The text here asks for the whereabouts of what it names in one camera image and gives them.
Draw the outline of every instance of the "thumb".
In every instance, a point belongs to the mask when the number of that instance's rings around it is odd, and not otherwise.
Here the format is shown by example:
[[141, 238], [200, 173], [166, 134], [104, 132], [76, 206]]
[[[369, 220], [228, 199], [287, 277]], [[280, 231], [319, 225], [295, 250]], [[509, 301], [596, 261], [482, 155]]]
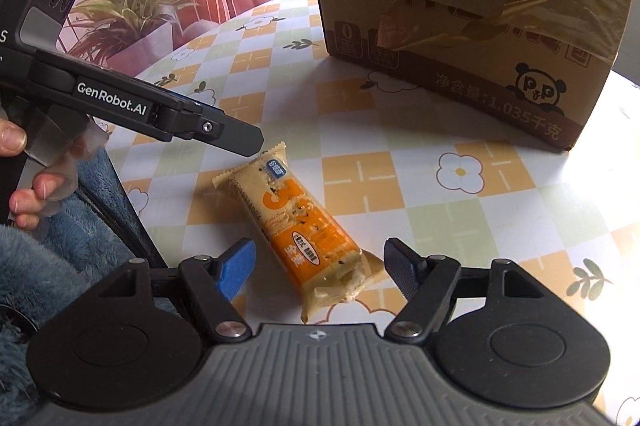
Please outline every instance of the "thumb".
[[27, 133], [14, 123], [0, 119], [0, 157], [15, 157], [27, 145]]

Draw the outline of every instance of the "metal screw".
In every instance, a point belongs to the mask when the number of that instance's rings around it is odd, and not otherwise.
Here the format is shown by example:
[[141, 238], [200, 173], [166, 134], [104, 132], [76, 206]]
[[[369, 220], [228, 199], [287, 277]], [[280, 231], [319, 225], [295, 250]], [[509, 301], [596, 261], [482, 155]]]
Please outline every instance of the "metal screw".
[[400, 321], [391, 326], [391, 332], [400, 338], [414, 338], [422, 333], [422, 327], [412, 321]]
[[245, 332], [246, 325], [239, 321], [223, 321], [216, 327], [216, 334], [224, 338], [239, 338]]

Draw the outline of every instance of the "checkered tablecloth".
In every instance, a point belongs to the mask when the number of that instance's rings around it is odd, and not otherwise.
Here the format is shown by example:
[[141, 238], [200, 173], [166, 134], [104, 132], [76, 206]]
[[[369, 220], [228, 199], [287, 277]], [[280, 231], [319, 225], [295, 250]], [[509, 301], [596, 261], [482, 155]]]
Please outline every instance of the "checkered tablecloth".
[[[141, 78], [260, 125], [265, 148], [284, 140], [290, 169], [363, 249], [382, 255], [395, 236], [465, 266], [519, 262], [606, 336], [612, 365], [599, 408], [621, 425], [640, 419], [640, 90], [631, 83], [612, 73], [578, 145], [556, 154], [469, 107], [327, 57], [317, 0], [255, 8]], [[256, 237], [257, 269], [236, 307], [252, 326], [300, 322], [280, 266], [240, 207], [213, 192], [213, 176], [245, 159], [121, 128], [108, 150], [167, 262]], [[387, 280], [312, 320], [382, 330], [403, 304]]]

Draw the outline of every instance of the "panda logo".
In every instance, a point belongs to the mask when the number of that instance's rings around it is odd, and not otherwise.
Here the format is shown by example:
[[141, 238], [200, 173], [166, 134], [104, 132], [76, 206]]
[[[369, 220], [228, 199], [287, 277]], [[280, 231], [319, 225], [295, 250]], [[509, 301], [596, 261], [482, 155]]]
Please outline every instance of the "panda logo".
[[566, 92], [566, 84], [562, 79], [554, 79], [542, 70], [529, 68], [525, 62], [516, 66], [518, 76], [515, 86], [507, 86], [516, 98], [536, 104], [543, 112], [555, 112], [564, 117], [564, 112], [558, 107], [560, 96]]

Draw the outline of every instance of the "blue logo label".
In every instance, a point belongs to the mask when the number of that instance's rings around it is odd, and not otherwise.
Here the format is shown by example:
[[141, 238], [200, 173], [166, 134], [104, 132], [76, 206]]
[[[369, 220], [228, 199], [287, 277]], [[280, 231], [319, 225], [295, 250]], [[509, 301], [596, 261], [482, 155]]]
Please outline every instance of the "blue logo label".
[[271, 171], [274, 178], [279, 179], [287, 174], [287, 170], [276, 159], [271, 159], [267, 162], [267, 169]]

